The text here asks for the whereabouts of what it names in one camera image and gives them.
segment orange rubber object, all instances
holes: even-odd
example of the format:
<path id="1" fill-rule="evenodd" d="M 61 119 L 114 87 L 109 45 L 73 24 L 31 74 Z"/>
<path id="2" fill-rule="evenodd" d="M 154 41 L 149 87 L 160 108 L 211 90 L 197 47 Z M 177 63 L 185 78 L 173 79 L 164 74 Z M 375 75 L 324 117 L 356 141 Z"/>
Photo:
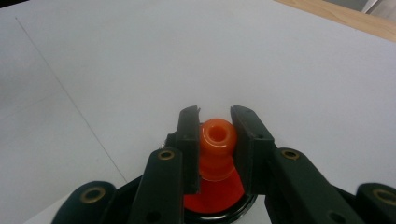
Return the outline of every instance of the orange rubber object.
<path id="1" fill-rule="evenodd" d="M 233 166 L 236 130 L 225 119 L 210 119 L 201 126 L 200 175 L 208 181 L 229 177 Z"/>

